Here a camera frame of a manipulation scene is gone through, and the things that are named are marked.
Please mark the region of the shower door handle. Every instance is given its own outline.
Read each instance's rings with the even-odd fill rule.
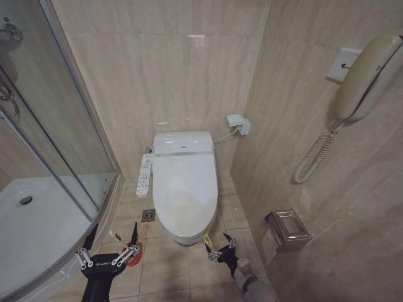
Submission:
[[[15,117],[20,114],[20,107],[18,107],[17,102],[14,100],[14,92],[7,85],[7,82],[0,76],[0,101],[10,102],[14,106],[14,112],[11,114],[12,117]]]

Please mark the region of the power plug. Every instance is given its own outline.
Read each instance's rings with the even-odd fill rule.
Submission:
[[[250,122],[242,115],[227,115],[227,121],[230,127],[238,126],[241,135],[247,135],[251,128]]]

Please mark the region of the floor drain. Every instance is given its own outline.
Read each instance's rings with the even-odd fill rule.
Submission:
[[[32,196],[26,196],[23,199],[21,199],[17,205],[19,206],[26,206],[28,203],[32,201]]]
[[[156,211],[155,209],[149,209],[143,211],[143,216],[141,218],[141,222],[150,222],[156,219]]]

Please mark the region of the toilet seat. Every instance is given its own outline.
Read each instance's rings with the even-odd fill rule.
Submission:
[[[217,209],[212,145],[156,146],[152,193],[156,213],[175,241],[187,244],[198,240],[211,226]]]

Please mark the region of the toilet lid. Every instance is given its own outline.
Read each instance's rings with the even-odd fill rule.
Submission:
[[[174,235],[198,235],[217,207],[213,152],[154,157],[152,194],[164,227]]]

